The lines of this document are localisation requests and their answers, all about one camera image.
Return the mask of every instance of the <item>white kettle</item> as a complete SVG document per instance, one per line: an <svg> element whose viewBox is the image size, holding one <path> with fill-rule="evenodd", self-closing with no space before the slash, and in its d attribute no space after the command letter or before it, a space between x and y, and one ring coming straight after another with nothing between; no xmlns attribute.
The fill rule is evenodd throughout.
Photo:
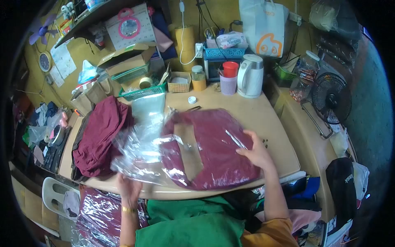
<svg viewBox="0 0 395 247"><path fill-rule="evenodd" d="M237 93L246 98L261 95L263 84L263 59L254 54L243 56L237 74Z"/></svg>

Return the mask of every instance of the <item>white tote bag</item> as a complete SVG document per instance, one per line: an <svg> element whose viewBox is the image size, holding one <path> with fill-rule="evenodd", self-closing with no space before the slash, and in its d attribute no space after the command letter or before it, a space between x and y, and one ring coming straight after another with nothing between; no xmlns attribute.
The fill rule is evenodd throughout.
<svg viewBox="0 0 395 247"><path fill-rule="evenodd" d="M282 57L284 26L289 10L265 0L239 0L243 33L257 55Z"/></svg>

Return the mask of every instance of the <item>glass jar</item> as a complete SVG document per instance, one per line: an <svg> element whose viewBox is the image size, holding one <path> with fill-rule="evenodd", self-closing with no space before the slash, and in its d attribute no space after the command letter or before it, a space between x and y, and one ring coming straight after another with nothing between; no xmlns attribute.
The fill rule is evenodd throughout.
<svg viewBox="0 0 395 247"><path fill-rule="evenodd" d="M203 67L196 65L192 67L192 86L195 91L203 91L207 88L206 74L203 72Z"/></svg>
<svg viewBox="0 0 395 247"><path fill-rule="evenodd" d="M293 72L298 76L293 79L290 87L290 95L294 100L300 102L310 93L320 68L319 61L320 58L317 55L306 51L306 55L301 56L296 63Z"/></svg>

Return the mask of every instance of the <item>beige desk surface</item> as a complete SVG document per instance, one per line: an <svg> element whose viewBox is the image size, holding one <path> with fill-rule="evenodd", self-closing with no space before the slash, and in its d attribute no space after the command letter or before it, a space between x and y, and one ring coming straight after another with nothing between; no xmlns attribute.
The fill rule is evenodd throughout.
<svg viewBox="0 0 395 247"><path fill-rule="evenodd" d="M269 96L270 101L277 115L280 117L289 140L295 148L301 170L313 177L321 177L320 188L316 196L320 207L322 207L321 219L328 222L335 216L335 207L325 173L328 165L334 159L337 159L332 144L329 139L320 136L318 129L302 109L300 103L296 102L290 96L289 88L278 87L274 81L268 83L270 83L273 93L273 96ZM323 133L329 134L328 128L315 113L313 106L311 104L304 105L314 117ZM356 159L355 154L352 151L350 153Z"/></svg>
<svg viewBox="0 0 395 247"><path fill-rule="evenodd" d="M196 104L191 105L188 103L188 97L190 96L195 96L197 98ZM131 102L123 98L119 98L119 101L131 104ZM165 107L167 106L181 111L190 109L194 106L201 106L202 109L224 108L228 110L245 129L256 131L261 138L268 140L268 142L265 143L268 144L268 150L276 164L280 177L288 176L300 170L296 153L288 136L264 94L256 99L247 99L238 94L225 96L221 93L214 92L212 87L208 87L203 92L167 93ZM68 179L70 179L71 174L71 148L82 119L82 117L77 117L74 128L67 140L60 163L59 175ZM83 182L83 184L113 193L118 192L115 176L107 178L94 177ZM235 189L252 188L262 184L264 184L264 179L245 184ZM227 191L228 190L194 191L181 187L168 188L144 183L140 197L158 200L181 200L213 196Z"/></svg>

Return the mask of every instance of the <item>orange sleeve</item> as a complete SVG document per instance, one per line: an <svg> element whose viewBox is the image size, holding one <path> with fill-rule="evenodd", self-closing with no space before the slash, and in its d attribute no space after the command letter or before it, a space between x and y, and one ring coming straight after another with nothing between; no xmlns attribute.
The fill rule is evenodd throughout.
<svg viewBox="0 0 395 247"><path fill-rule="evenodd" d="M261 228L254 234L244 230L241 243L245 247L298 247L291 231L290 219L272 219L263 222Z"/></svg>

